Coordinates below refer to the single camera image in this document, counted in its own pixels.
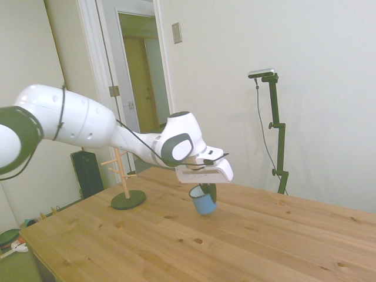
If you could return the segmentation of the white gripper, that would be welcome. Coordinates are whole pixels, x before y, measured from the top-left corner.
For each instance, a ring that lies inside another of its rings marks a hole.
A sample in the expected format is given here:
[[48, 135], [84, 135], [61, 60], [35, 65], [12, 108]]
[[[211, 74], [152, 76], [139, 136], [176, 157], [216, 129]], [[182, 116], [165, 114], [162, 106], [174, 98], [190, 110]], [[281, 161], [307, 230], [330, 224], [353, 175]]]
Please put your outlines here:
[[212, 166], [204, 166], [199, 170], [192, 170], [184, 165], [175, 168], [178, 180], [181, 183], [201, 184], [204, 194], [210, 194], [213, 203], [217, 202], [216, 183], [228, 183], [233, 179], [233, 170], [226, 159], [220, 159]]

